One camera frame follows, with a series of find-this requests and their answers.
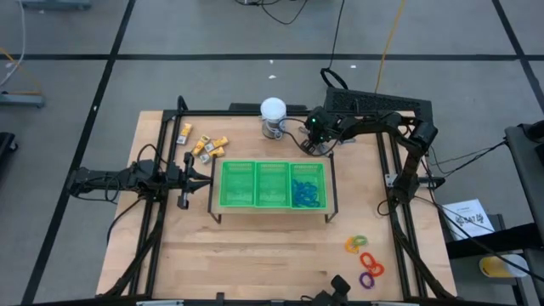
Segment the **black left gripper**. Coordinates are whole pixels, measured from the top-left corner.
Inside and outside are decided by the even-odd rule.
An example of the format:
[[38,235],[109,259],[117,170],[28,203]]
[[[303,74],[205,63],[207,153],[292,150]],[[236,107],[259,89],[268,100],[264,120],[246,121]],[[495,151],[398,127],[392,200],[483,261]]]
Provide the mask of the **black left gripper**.
[[208,186],[212,183],[212,178],[198,173],[194,168],[195,158],[190,152],[184,153],[184,168],[176,166],[174,163],[171,163],[167,166],[166,170],[166,185],[167,190],[181,190],[181,195],[178,197],[177,206],[182,210],[187,210],[189,208],[188,195],[191,192]]

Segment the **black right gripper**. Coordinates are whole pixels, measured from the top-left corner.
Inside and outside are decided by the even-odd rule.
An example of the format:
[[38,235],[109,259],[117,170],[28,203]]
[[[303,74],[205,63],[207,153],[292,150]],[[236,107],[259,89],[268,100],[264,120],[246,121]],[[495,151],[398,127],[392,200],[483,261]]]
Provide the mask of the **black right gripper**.
[[337,139],[340,135],[339,121],[337,115],[327,112],[322,106],[315,107],[304,123],[309,134],[308,139],[301,143],[303,151],[312,156],[323,156],[326,146],[322,143]]

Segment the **wooden shelf riser black legs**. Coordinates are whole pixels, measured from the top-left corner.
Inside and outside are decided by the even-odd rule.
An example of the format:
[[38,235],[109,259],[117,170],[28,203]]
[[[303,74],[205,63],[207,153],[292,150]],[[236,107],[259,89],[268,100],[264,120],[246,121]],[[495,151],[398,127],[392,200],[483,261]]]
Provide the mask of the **wooden shelf riser black legs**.
[[[290,164],[291,163],[322,163],[324,165],[324,171],[326,176],[327,187],[327,208],[324,210],[302,210],[293,209],[291,206],[291,180],[290,180],[290,207],[289,208],[257,208],[253,207],[239,207],[239,208],[227,208],[219,205],[219,193],[221,185],[221,167],[223,162],[226,161],[251,161],[255,162],[255,202],[256,202],[256,163],[257,162],[287,162],[288,173],[290,180]],[[266,223],[273,223],[286,219],[288,221],[300,221],[300,220],[317,220],[325,224],[332,221],[338,214],[338,195],[337,195],[337,183],[336,183],[336,169],[334,156],[317,157],[317,158],[258,158],[258,159],[219,159],[212,163],[212,186],[210,187],[209,201],[207,204],[207,212],[213,217],[214,221],[218,224],[222,222],[222,218],[226,217],[229,221],[241,221],[241,222],[257,222],[264,221]]]

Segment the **green slotted plastic basket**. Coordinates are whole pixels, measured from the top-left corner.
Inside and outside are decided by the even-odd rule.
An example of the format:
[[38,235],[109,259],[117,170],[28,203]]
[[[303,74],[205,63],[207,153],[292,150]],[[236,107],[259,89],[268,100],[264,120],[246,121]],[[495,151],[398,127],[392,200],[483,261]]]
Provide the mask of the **green slotted plastic basket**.
[[256,163],[257,208],[289,208],[290,180],[288,163],[259,161]]
[[255,205],[255,162],[224,161],[221,167],[219,205],[227,208]]
[[293,195],[293,181],[310,182],[317,187],[319,207],[315,208],[295,208],[302,210],[324,210],[327,208],[327,187],[324,165],[322,163],[291,163],[290,164],[290,180],[291,180],[291,206]]

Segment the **teal rubber band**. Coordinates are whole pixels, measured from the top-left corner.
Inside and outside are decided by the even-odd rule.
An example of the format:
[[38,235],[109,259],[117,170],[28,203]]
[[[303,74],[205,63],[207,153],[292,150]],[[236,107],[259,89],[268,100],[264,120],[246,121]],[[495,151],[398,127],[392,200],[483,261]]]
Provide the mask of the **teal rubber band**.
[[293,181],[293,191],[296,188],[306,188],[308,191],[312,192],[312,198],[315,194],[314,186],[310,182],[298,182],[296,180]]

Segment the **yellow wrapped candies pile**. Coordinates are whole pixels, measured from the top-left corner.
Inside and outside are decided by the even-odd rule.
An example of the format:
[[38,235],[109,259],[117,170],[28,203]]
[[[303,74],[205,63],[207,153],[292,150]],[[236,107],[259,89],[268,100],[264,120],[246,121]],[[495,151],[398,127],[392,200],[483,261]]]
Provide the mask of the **yellow wrapped candies pile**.
[[218,147],[214,150],[211,150],[210,152],[200,155],[199,158],[203,164],[208,164],[209,162],[212,161],[213,158],[222,157],[224,155],[225,155],[224,148]]
[[202,135],[196,142],[195,147],[191,150],[193,156],[199,156],[204,147],[210,142],[210,138],[206,135]]

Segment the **yellow staple box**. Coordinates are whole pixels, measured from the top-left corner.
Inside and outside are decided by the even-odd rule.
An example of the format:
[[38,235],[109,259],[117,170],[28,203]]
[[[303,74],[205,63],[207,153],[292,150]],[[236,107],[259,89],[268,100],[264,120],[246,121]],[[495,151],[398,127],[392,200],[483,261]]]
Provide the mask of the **yellow staple box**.
[[204,149],[206,150],[206,152],[211,152],[219,147],[227,145],[228,143],[229,140],[225,136],[223,136],[220,139],[211,140],[208,144],[204,146]]
[[185,123],[180,131],[180,134],[178,135],[178,138],[176,140],[176,143],[178,145],[185,145],[187,142],[187,139],[190,135],[190,132],[192,131],[193,125],[190,123]]

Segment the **white-lidded jar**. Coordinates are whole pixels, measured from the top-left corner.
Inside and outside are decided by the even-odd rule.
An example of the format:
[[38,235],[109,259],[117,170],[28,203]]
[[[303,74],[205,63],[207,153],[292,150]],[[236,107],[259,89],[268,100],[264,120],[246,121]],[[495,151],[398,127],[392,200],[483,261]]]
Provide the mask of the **white-lidded jar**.
[[279,140],[286,125],[286,104],[275,97],[265,99],[260,105],[262,133],[268,139]]

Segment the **black flat device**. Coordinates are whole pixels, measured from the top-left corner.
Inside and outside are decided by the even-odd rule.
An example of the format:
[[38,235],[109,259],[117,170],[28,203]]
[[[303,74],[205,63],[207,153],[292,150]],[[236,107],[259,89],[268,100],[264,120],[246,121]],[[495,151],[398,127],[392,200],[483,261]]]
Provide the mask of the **black flat device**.
[[[249,104],[249,103],[231,103],[229,105],[230,111],[251,111],[251,112],[260,112],[260,104]],[[302,112],[307,111],[308,108],[306,105],[286,105],[286,112]]]

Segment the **black perforated computer case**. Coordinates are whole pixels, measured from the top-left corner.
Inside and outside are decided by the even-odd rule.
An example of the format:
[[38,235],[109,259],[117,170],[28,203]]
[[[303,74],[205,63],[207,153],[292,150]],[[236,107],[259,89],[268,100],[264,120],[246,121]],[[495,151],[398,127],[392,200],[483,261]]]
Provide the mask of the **black perforated computer case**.
[[409,99],[378,93],[329,88],[323,108],[331,113],[361,118],[376,112],[396,111],[402,116],[410,116],[433,123],[430,103],[421,99]]

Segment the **white printed paper sheet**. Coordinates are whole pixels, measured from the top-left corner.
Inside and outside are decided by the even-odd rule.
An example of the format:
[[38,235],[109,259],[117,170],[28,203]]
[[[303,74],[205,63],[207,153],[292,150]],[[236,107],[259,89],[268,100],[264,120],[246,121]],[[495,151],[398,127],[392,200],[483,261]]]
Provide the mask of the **white printed paper sheet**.
[[469,235],[475,237],[495,232],[478,199],[444,204],[441,207],[447,216],[446,226],[454,241],[465,240]]

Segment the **grey metal bar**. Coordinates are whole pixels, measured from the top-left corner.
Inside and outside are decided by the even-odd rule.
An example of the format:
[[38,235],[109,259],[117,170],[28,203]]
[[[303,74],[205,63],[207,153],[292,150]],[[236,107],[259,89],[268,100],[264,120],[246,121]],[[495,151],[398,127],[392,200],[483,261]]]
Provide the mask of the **grey metal bar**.
[[16,0],[24,9],[34,10],[88,10],[90,0]]
[[30,93],[0,93],[0,105],[10,106],[45,106],[45,99],[41,94]]

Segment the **black equipment piece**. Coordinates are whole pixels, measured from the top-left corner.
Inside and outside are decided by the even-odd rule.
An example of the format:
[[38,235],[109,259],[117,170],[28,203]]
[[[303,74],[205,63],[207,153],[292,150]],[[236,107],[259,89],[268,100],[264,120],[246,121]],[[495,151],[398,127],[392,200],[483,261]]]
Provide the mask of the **black equipment piece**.
[[6,165],[11,155],[18,149],[13,133],[0,132],[0,167]]

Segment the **black shelf beam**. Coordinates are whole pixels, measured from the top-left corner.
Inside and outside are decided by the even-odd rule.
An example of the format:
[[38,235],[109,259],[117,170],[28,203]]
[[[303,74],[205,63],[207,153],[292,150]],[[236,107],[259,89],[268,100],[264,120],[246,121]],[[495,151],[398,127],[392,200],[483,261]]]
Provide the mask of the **black shelf beam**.
[[535,223],[446,244],[450,259],[543,247],[544,230]]

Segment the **yellow and white container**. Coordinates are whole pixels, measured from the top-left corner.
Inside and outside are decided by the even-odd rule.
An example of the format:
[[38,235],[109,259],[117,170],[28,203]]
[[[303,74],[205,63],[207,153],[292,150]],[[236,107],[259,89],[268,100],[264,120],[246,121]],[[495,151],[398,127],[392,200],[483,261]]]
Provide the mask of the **yellow and white container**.
[[[518,254],[504,254],[502,257],[523,269],[529,269],[526,260]],[[489,278],[523,278],[527,275],[524,271],[513,267],[496,256],[481,258],[479,268]]]

